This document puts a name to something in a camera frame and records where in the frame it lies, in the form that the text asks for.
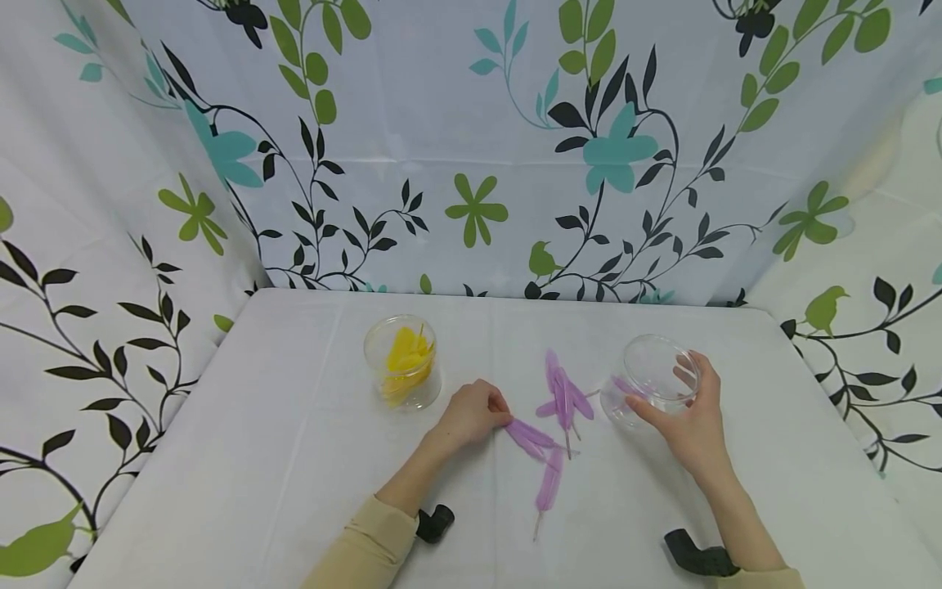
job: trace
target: hand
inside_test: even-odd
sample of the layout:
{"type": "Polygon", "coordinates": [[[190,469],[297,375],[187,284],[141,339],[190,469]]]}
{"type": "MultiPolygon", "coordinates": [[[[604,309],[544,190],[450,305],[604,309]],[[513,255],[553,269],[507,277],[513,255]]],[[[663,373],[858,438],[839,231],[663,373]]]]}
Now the hand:
{"type": "MultiPolygon", "coordinates": [[[[629,395],[625,401],[664,436],[677,461],[703,486],[707,478],[732,473],[732,463],[723,437],[720,376],[706,356],[699,352],[690,355],[700,370],[700,388],[687,411],[670,415],[635,395],[629,395]]],[[[674,374],[681,380],[690,378],[680,366],[674,367],[674,374]]]]}
{"type": "Polygon", "coordinates": [[[455,452],[472,442],[479,442],[494,428],[513,421],[511,410],[500,390],[477,379],[451,397],[448,408],[430,432],[436,447],[455,452]]]}

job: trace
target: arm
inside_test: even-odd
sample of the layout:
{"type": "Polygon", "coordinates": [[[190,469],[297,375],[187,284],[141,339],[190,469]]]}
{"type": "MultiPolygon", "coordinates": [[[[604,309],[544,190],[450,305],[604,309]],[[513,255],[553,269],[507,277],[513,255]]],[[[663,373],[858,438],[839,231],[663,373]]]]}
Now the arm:
{"type": "Polygon", "coordinates": [[[412,548],[419,506],[448,459],[512,421],[500,391],[478,380],[451,398],[438,424],[328,548],[301,589],[386,589],[412,548]]]}
{"type": "MultiPolygon", "coordinates": [[[[798,573],[785,564],[733,470],[723,435],[720,377],[705,356],[697,352],[691,355],[701,380],[696,400],[687,411],[669,415],[635,396],[629,396],[626,401],[639,417],[664,436],[671,452],[704,492],[730,558],[744,571],[721,580],[721,586],[803,587],[798,573]],[[772,584],[781,583],[777,578],[782,577],[790,581],[772,584]]],[[[674,368],[674,373],[682,380],[690,377],[681,366],[674,368]]]]}

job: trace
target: white table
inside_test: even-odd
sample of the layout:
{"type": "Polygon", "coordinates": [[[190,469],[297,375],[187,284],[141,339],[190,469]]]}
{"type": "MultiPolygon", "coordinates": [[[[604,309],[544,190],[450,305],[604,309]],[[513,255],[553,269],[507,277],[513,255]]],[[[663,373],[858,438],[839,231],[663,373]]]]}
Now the white table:
{"type": "MultiPolygon", "coordinates": [[[[361,501],[409,455],[458,385],[497,384],[520,417],[561,439],[544,351],[585,389],[633,336],[707,354],[723,376],[737,471],[808,587],[939,587],[942,573],[790,343],[757,310],[264,290],[238,318],[72,589],[294,589],[361,501]],[[393,413],[369,392],[366,330],[427,319],[441,397],[393,413]]],[[[499,433],[453,461],[428,506],[445,540],[421,542],[397,587],[702,587],[662,536],[718,536],[703,498],[655,436],[619,434],[598,410],[531,539],[542,469],[499,433]]]]}

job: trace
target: glass jar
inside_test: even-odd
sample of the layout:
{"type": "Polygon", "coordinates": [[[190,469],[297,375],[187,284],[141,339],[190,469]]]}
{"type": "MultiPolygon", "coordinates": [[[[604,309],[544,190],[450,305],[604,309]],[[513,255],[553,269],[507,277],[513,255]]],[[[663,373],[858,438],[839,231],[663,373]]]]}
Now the glass jar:
{"type": "Polygon", "coordinates": [[[396,315],[370,328],[363,342],[373,390],[390,408],[423,409],[438,398],[442,377],[435,332],[422,318],[396,315]]]}
{"type": "Polygon", "coordinates": [[[646,425],[625,402],[637,395],[666,413],[679,413],[693,401],[700,370],[690,353],[661,335],[639,335],[622,352],[620,361],[602,385],[602,409],[625,430],[646,425]]]}

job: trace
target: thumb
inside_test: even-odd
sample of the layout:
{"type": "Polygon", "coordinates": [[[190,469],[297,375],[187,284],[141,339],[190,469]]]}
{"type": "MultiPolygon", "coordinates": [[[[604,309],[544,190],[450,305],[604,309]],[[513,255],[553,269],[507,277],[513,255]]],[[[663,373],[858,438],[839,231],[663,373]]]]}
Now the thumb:
{"type": "Polygon", "coordinates": [[[638,417],[653,425],[656,430],[663,434],[662,428],[667,425],[670,416],[638,395],[628,395],[625,397],[625,402],[632,411],[638,414],[638,417]]]}

